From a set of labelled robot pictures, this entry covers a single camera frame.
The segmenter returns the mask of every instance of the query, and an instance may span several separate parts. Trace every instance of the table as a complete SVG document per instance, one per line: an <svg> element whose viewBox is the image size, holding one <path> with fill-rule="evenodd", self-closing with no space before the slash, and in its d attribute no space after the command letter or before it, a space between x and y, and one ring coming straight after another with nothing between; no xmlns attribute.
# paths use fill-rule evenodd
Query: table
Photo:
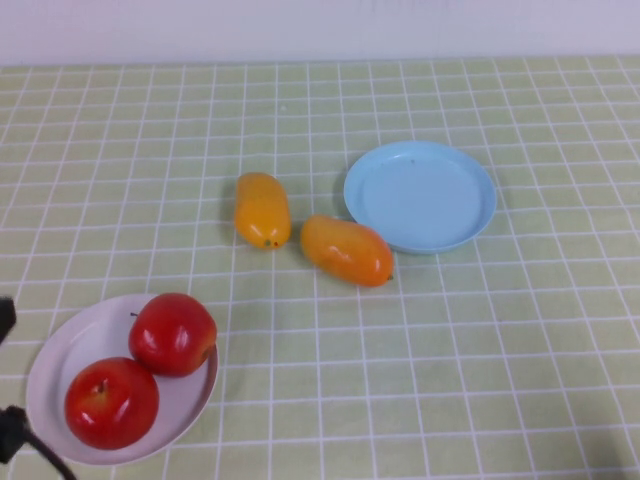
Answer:
<svg viewBox="0 0 640 480"><path fill-rule="evenodd" d="M348 218L347 168L408 139L487 168L476 241L358 289L235 234L239 174ZM2 68L0 405L82 308L185 291L220 329L208 407L79 478L640 478L639 158L640 56Z"/></svg>

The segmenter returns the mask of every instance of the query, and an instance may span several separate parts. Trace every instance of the black object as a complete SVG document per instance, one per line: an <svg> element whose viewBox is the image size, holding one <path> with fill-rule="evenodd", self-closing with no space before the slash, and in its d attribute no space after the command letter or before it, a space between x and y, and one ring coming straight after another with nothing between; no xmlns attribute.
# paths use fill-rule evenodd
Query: black object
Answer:
<svg viewBox="0 0 640 480"><path fill-rule="evenodd" d="M16 325L16 306L9 297L0 298L0 344Z"/></svg>
<svg viewBox="0 0 640 480"><path fill-rule="evenodd" d="M0 298L0 344L15 326L16 319L13 299ZM24 409L14 405L5 410L0 409L0 463L8 464L25 443L46 458L64 480L77 480L62 459L31 431Z"/></svg>

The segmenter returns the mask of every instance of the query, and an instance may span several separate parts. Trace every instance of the blue plate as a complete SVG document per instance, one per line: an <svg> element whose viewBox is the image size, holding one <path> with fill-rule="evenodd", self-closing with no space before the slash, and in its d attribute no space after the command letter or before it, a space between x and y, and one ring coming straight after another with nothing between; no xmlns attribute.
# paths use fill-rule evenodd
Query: blue plate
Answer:
<svg viewBox="0 0 640 480"><path fill-rule="evenodd" d="M362 156L349 170L344 198L353 219L406 253L439 253L482 232L496 192L473 158L431 142L398 142Z"/></svg>

